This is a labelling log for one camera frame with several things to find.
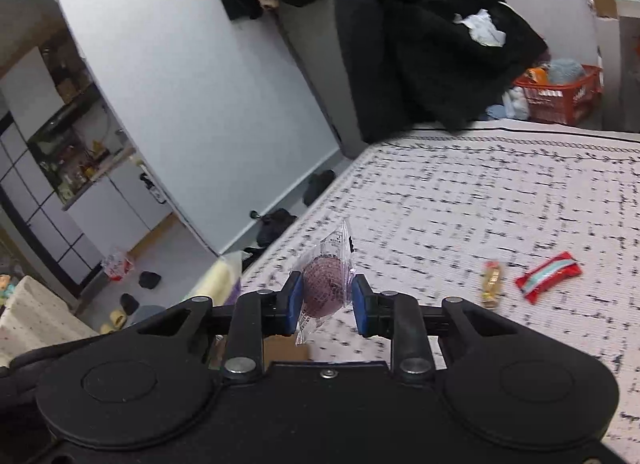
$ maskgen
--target red package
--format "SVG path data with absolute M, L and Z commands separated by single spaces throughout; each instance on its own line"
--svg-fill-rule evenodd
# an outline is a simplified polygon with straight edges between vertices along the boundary
M 516 285 L 531 304 L 535 304 L 540 293 L 549 290 L 565 278 L 580 276 L 582 269 L 567 251 L 551 258 L 540 267 L 527 272 L 516 280 Z

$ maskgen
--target countertop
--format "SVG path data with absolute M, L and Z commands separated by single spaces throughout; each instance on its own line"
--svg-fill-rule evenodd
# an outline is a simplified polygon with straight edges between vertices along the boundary
M 118 151 L 114 155 L 110 155 L 105 160 L 103 160 L 100 163 L 100 169 L 91 177 L 89 182 L 87 182 L 84 186 L 82 186 L 82 188 L 78 191 L 78 193 L 76 193 L 73 196 L 73 198 L 71 198 L 70 200 L 68 200 L 66 202 L 66 204 L 62 208 L 62 210 L 63 211 L 67 211 L 68 208 L 70 208 L 72 205 L 74 205 L 78 201 L 78 199 L 82 195 L 84 195 L 91 186 L 93 186 L 102 177 L 104 177 L 105 175 L 109 174 L 109 172 L 111 172 L 111 170 L 113 170 L 114 168 L 117 168 L 117 166 L 119 166 L 124 161 L 126 161 L 127 158 L 129 158 L 135 152 L 136 152 L 136 149 L 132 145 L 127 144 L 120 151 Z

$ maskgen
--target red plastic basket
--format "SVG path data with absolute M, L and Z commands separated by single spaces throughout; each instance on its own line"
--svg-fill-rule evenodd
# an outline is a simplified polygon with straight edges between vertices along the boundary
M 531 121 L 573 126 L 584 119 L 602 93 L 597 66 L 583 65 L 586 75 L 572 84 L 535 84 L 526 76 L 514 83 L 524 90 Z

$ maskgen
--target black jacket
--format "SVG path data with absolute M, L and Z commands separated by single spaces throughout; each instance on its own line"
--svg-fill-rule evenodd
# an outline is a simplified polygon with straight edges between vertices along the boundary
M 335 0 L 351 96 L 365 142 L 415 123 L 454 131 L 494 104 L 546 50 L 545 42 L 504 0 Z M 473 41 L 455 24 L 487 9 L 503 47 Z

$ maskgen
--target gold candy wrapper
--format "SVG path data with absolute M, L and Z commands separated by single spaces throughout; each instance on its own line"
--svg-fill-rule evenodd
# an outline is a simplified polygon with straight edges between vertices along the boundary
M 485 309 L 494 309 L 500 303 L 500 291 L 502 290 L 502 268 L 497 261 L 488 261 L 484 266 L 482 277 L 482 306 Z

